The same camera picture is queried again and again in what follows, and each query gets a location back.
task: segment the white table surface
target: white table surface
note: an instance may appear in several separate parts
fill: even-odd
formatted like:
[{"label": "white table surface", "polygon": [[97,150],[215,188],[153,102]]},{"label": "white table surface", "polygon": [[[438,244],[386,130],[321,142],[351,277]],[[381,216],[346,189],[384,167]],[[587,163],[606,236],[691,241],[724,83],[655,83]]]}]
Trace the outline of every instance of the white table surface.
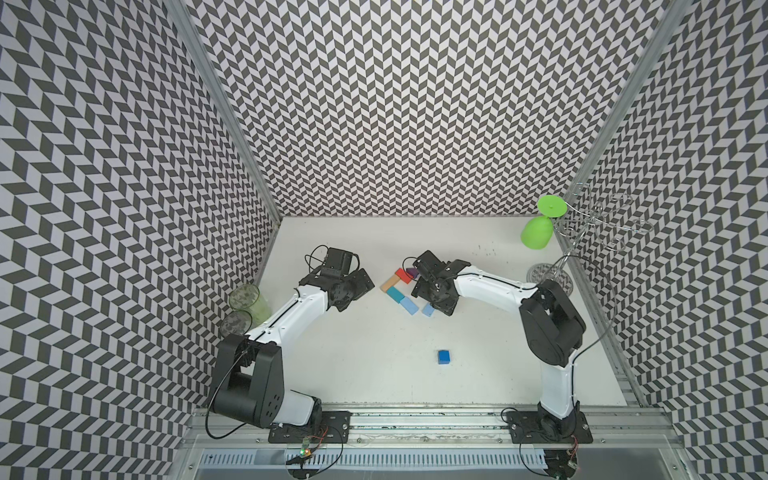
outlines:
[{"label": "white table surface", "polygon": [[[283,358],[286,389],[324,402],[535,404],[540,361],[525,342],[520,316],[461,298],[452,316],[411,316],[379,289],[405,257],[431,250],[440,260],[461,259],[482,270],[525,281],[534,263],[562,253],[555,238],[542,250],[522,245],[530,217],[364,217],[283,219],[260,282],[273,311],[307,273],[304,254],[325,244],[357,253],[376,287],[338,312],[331,310]],[[325,249],[317,255],[322,258]],[[414,283],[396,288],[410,296]],[[412,300],[419,307],[424,299]],[[584,344],[597,339],[578,290],[571,301],[587,322]],[[438,350],[451,353],[437,363]],[[602,345],[578,360],[576,396],[583,405],[624,406]]]}]

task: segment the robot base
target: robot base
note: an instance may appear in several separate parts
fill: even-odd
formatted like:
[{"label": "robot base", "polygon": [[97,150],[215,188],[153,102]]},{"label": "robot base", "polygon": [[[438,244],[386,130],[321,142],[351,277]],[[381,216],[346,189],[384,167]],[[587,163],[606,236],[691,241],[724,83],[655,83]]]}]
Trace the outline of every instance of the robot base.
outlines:
[{"label": "robot base", "polygon": [[347,411],[323,412],[319,427],[313,429],[309,425],[275,426],[270,429],[270,443],[301,443],[309,435],[322,435],[326,427],[328,432],[323,443],[346,443],[349,439],[349,420],[352,413]]},{"label": "robot base", "polygon": [[554,419],[540,406],[537,412],[505,412],[504,420],[509,425],[512,443],[573,443],[572,437],[580,445],[592,443],[587,417],[578,407],[576,402],[576,408],[562,420]]}]

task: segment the orange block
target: orange block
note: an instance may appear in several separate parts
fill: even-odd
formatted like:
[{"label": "orange block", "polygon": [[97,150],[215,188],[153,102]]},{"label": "orange block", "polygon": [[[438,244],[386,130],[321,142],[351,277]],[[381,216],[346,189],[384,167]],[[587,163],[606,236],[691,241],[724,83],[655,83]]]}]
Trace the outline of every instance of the orange block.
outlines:
[{"label": "orange block", "polygon": [[381,285],[381,289],[384,293],[386,293],[387,290],[389,290],[390,287],[395,286],[395,283],[398,283],[400,281],[400,277],[397,275],[392,275],[392,277],[384,282],[383,285]]},{"label": "orange block", "polygon": [[405,283],[411,283],[411,280],[413,280],[413,278],[411,278],[411,276],[408,275],[402,268],[398,268],[395,272],[395,275],[399,276],[400,280]]}]

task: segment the teal block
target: teal block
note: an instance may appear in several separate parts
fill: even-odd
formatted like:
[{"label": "teal block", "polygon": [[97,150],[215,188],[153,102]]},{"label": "teal block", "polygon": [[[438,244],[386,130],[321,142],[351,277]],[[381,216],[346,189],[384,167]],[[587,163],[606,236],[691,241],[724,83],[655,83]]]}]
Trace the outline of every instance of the teal block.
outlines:
[{"label": "teal block", "polygon": [[402,299],[404,299],[406,296],[400,293],[400,290],[397,290],[394,286],[391,286],[389,290],[386,291],[386,294],[392,297],[392,300],[395,300],[397,303],[402,302]]}]

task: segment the checkered wall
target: checkered wall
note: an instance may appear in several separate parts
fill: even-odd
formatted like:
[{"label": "checkered wall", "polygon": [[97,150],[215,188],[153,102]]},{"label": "checkered wall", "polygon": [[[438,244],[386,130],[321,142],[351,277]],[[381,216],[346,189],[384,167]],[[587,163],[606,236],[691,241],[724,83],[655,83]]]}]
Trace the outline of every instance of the checkered wall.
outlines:
[{"label": "checkered wall", "polygon": [[534,212],[666,3],[187,0],[285,215]]},{"label": "checkered wall", "polygon": [[[704,478],[768,478],[768,5],[694,2],[593,181],[655,223],[587,251],[649,401]],[[611,293],[618,290],[618,295]]]},{"label": "checkered wall", "polygon": [[159,0],[0,2],[0,478],[167,470],[254,192]]}]

